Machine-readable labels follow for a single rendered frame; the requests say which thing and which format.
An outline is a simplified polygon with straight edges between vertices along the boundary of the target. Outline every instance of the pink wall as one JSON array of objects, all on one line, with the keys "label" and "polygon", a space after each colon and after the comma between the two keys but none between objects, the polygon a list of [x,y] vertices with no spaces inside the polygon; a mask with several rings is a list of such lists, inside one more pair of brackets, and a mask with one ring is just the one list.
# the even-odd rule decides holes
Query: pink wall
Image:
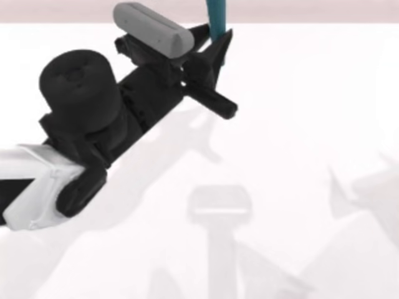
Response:
[{"label": "pink wall", "polygon": [[[229,22],[396,22],[399,0],[227,0]],[[0,22],[111,22],[118,0],[0,0]],[[206,20],[205,0],[139,1],[178,22]]]}]

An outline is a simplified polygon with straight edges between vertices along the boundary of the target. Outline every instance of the binoculars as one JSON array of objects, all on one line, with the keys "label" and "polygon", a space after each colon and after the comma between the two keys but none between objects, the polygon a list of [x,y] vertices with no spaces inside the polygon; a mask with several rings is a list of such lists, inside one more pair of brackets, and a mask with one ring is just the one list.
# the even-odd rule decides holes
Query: binoculars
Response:
[{"label": "binoculars", "polygon": [[[117,4],[113,17],[126,32],[116,50],[137,67],[117,82],[102,54],[73,50],[44,68],[39,86],[51,111],[40,124],[48,138],[9,155],[23,156],[29,175],[0,170],[0,224],[40,229],[77,215],[106,183],[113,162],[186,96],[225,119],[238,110],[215,91],[232,31],[199,52],[209,39],[207,24],[185,29],[137,2]],[[48,169],[39,170],[35,159]]]}]

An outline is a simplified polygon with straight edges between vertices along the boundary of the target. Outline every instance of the black cylinder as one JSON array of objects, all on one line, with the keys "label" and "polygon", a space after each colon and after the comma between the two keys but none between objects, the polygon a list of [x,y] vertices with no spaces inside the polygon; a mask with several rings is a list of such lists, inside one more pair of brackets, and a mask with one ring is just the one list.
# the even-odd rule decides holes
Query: black cylinder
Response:
[{"label": "black cylinder", "polygon": [[40,90],[62,127],[94,133],[117,117],[122,99],[109,61],[91,50],[53,59],[40,76]]}]

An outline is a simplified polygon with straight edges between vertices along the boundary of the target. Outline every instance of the teal object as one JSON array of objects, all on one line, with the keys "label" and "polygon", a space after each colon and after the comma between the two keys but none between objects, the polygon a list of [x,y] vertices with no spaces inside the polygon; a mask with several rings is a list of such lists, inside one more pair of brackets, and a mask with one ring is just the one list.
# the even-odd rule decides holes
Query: teal object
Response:
[{"label": "teal object", "polygon": [[226,0],[206,0],[212,41],[226,33]]}]

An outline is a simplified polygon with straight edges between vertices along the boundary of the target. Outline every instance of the white floor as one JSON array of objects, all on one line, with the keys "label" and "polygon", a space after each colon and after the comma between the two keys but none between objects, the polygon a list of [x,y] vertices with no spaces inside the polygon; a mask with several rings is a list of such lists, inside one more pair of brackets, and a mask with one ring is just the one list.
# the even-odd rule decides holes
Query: white floor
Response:
[{"label": "white floor", "polygon": [[[55,56],[97,50],[126,75],[122,34],[1,25],[0,146],[45,138]],[[398,298],[398,82],[399,25],[235,25],[219,91],[237,117],[186,99],[80,216],[0,229],[0,299]],[[209,211],[227,204],[228,231]]]}]

